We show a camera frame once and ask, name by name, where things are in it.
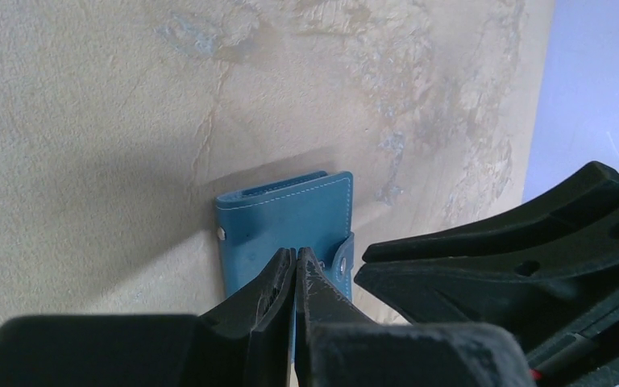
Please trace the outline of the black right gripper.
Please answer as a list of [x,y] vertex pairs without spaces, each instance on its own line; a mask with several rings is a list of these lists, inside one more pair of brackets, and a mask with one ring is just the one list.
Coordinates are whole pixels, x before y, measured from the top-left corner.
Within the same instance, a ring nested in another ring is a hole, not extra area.
[[490,218],[374,243],[363,260],[356,283],[410,323],[503,327],[540,386],[619,385],[619,172],[606,164]]

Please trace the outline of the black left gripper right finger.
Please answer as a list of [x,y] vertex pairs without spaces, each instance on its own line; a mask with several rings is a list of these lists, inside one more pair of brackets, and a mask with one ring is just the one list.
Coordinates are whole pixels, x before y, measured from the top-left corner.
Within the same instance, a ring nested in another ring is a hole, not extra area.
[[300,386],[534,386],[517,341],[485,323],[381,325],[297,253],[295,370]]

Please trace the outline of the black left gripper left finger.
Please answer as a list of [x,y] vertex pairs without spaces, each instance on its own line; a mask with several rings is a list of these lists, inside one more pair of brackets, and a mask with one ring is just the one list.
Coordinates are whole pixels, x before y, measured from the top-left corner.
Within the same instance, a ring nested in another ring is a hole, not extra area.
[[0,386],[286,386],[296,252],[203,315],[29,315],[0,327]]

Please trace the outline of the blue leather card holder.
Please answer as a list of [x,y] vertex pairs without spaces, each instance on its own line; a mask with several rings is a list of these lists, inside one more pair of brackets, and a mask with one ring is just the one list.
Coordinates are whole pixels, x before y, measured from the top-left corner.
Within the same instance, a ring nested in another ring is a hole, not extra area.
[[326,279],[351,305],[353,176],[316,171],[225,193],[215,200],[225,295],[255,277],[279,248],[311,248]]

